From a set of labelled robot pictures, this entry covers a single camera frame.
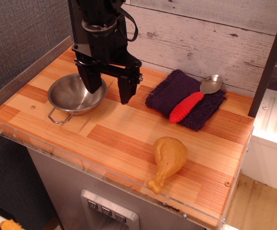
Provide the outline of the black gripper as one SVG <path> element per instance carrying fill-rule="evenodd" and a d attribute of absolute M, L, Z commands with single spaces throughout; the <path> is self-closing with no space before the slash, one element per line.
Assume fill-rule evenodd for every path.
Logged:
<path fill-rule="evenodd" d="M 137 84 L 142 81 L 141 61 L 127 50 L 128 42 L 137 38 L 137 27 L 133 38 L 128 38 L 125 20 L 109 20 L 100 24 L 82 21 L 81 32 L 86 40 L 74 44 L 72 50 L 86 89 L 95 93 L 102 86 L 102 73 L 116 77 L 120 102 L 127 104 L 136 94 Z"/>

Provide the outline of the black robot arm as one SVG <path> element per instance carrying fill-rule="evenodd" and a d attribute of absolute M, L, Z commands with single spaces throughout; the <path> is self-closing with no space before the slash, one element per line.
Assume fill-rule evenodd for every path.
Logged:
<path fill-rule="evenodd" d="M 128 50 L 126 19 L 135 20 L 122 9 L 122 0 L 70 0 L 69 12 L 74 35 L 72 50 L 83 83 L 90 93 L 102 85 L 101 75 L 117 78 L 120 102 L 127 104 L 142 81 L 141 61 Z"/>

